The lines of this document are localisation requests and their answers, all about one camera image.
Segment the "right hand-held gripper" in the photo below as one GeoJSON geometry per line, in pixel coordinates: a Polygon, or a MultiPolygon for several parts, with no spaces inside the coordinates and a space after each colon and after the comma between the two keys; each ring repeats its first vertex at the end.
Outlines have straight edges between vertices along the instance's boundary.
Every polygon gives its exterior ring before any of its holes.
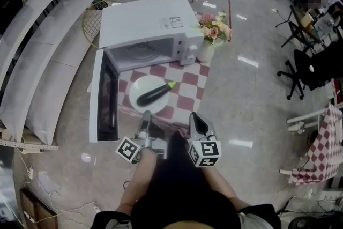
{"type": "Polygon", "coordinates": [[[212,122],[204,115],[192,112],[189,117],[188,154],[195,167],[206,168],[217,164],[221,153],[221,142],[215,136],[212,122]]]}

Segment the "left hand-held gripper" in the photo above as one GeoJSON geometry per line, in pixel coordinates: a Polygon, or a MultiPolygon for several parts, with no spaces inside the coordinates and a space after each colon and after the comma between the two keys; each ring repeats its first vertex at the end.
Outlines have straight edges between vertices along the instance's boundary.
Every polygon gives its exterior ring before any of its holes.
{"type": "Polygon", "coordinates": [[[149,128],[151,124],[152,113],[146,110],[141,118],[137,133],[134,139],[124,137],[120,142],[116,153],[125,161],[131,164],[140,162],[140,151],[144,148],[150,149],[154,154],[167,158],[167,142],[160,138],[149,137],[149,128]]]}

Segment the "purple toy eggplant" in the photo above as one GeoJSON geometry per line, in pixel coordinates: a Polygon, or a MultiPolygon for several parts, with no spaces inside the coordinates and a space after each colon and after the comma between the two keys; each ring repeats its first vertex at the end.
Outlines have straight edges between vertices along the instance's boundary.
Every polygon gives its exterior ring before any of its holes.
{"type": "Polygon", "coordinates": [[[149,92],[146,92],[145,94],[142,94],[137,98],[137,105],[144,107],[152,104],[153,102],[162,98],[169,91],[171,91],[175,85],[176,82],[168,82],[167,84],[157,87],[149,92]]]}

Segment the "white round plate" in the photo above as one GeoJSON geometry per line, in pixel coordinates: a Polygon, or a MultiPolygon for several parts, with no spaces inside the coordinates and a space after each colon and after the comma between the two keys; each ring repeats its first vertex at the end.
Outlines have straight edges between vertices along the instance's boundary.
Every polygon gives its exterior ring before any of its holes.
{"type": "Polygon", "coordinates": [[[129,91],[129,100],[133,108],[140,113],[144,113],[146,110],[149,110],[152,114],[158,113],[164,109],[169,100],[169,93],[166,93],[163,97],[148,106],[140,107],[137,105],[137,99],[139,96],[164,84],[166,84],[166,81],[157,76],[147,75],[137,79],[132,84],[129,91]]]}

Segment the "white microwave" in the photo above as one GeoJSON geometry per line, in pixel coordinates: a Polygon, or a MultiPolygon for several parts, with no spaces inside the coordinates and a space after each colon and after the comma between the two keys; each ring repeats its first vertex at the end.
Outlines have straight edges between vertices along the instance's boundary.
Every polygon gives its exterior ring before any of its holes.
{"type": "Polygon", "coordinates": [[[188,0],[139,0],[102,10],[91,82],[89,141],[119,140],[120,73],[196,62],[204,37],[188,0]]]}

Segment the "pink checkered tablecloth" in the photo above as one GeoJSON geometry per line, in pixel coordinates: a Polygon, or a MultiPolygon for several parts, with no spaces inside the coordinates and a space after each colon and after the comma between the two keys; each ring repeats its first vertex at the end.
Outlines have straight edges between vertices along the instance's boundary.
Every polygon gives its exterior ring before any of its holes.
{"type": "Polygon", "coordinates": [[[335,123],[340,119],[343,119],[343,112],[329,104],[320,124],[318,135],[307,152],[312,168],[293,169],[289,183],[314,184],[337,174],[339,165],[332,164],[331,161],[333,157],[343,156],[343,146],[336,138],[335,128],[335,123]]]}
{"type": "Polygon", "coordinates": [[[165,83],[176,82],[166,95],[168,102],[153,115],[153,120],[161,127],[172,127],[185,134],[190,113],[198,111],[209,71],[210,64],[199,61],[185,66],[176,61],[123,71],[120,73],[118,92],[119,110],[126,115],[141,116],[141,112],[130,103],[129,92],[134,82],[143,76],[156,76],[165,83]]]}

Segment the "person's black clothing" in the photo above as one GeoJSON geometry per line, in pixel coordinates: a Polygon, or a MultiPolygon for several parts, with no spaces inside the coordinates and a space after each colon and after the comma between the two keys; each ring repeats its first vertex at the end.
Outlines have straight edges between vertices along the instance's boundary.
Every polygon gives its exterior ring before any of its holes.
{"type": "Polygon", "coordinates": [[[131,215],[101,211],[91,229],[281,229],[273,205],[242,202],[243,208],[237,211],[210,187],[201,168],[193,165],[186,139],[175,132],[167,159],[157,157],[147,192],[131,215]]]}

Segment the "white ribbed vase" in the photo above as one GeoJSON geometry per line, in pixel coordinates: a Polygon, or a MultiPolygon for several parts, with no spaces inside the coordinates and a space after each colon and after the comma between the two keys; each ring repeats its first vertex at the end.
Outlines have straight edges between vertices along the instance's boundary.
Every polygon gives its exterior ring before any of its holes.
{"type": "Polygon", "coordinates": [[[215,51],[214,46],[212,46],[208,40],[204,40],[199,50],[197,60],[200,63],[209,63],[211,59],[213,58],[214,51],[215,51]]]}

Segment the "cluster of plastic bottles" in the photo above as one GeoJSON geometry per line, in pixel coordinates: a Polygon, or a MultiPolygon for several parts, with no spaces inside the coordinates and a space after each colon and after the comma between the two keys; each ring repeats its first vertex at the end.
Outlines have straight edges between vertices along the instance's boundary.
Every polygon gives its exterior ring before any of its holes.
{"type": "Polygon", "coordinates": [[[304,122],[303,121],[296,122],[296,123],[290,125],[287,128],[287,130],[289,132],[294,133],[294,134],[302,134],[305,132],[304,122]]]}

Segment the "pink and cream flower bouquet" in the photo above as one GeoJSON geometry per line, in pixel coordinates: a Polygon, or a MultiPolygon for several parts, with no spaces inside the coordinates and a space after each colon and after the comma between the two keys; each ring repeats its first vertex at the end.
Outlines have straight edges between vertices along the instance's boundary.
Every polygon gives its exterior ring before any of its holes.
{"type": "Polygon", "coordinates": [[[199,29],[210,47],[216,48],[231,41],[232,30],[227,14],[219,11],[217,15],[195,12],[199,29]]]}

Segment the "white metal shelving rack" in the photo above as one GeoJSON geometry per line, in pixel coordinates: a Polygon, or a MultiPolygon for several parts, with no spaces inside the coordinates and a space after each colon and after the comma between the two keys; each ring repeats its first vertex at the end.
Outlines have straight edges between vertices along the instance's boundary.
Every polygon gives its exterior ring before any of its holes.
{"type": "Polygon", "coordinates": [[[101,0],[24,0],[0,35],[0,146],[56,150],[65,97],[91,44],[81,22],[101,0]]]}

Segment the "black office chair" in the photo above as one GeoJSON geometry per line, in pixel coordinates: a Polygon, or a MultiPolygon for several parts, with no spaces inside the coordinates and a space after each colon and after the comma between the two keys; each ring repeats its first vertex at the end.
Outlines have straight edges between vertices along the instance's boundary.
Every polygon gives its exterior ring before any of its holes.
{"type": "Polygon", "coordinates": [[[294,66],[287,60],[285,65],[290,72],[278,71],[277,76],[286,76],[292,80],[290,94],[292,98],[295,88],[300,91],[300,99],[304,98],[303,89],[307,86],[311,91],[324,86],[331,79],[343,78],[343,40],[332,42],[320,53],[309,56],[300,50],[294,50],[294,66]]]}

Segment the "brown wooden box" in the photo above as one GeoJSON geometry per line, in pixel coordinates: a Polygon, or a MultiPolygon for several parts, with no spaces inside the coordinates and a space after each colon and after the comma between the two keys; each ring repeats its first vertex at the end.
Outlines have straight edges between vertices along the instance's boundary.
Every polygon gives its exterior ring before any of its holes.
{"type": "Polygon", "coordinates": [[[27,229],[58,229],[56,213],[25,188],[20,189],[20,201],[27,229]]]}

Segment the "dark folding table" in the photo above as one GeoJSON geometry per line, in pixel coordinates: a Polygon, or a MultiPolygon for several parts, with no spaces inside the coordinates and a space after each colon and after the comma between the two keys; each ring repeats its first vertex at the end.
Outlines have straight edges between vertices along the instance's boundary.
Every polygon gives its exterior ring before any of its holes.
{"type": "Polygon", "coordinates": [[[305,14],[294,4],[291,4],[289,7],[290,14],[287,20],[284,20],[275,26],[278,28],[280,25],[287,23],[291,31],[291,36],[281,45],[281,48],[293,39],[304,44],[304,53],[309,49],[314,49],[315,44],[321,45],[322,41],[319,38],[317,31],[314,28],[308,29],[301,24],[301,16],[304,16],[305,14]]]}

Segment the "beige box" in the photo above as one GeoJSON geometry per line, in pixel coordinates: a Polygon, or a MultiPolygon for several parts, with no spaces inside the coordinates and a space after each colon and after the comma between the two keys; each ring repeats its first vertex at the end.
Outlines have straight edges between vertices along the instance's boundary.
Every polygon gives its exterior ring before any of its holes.
{"type": "Polygon", "coordinates": [[[313,22],[314,19],[310,13],[306,13],[301,19],[301,25],[306,29],[308,29],[313,24],[313,22]]]}

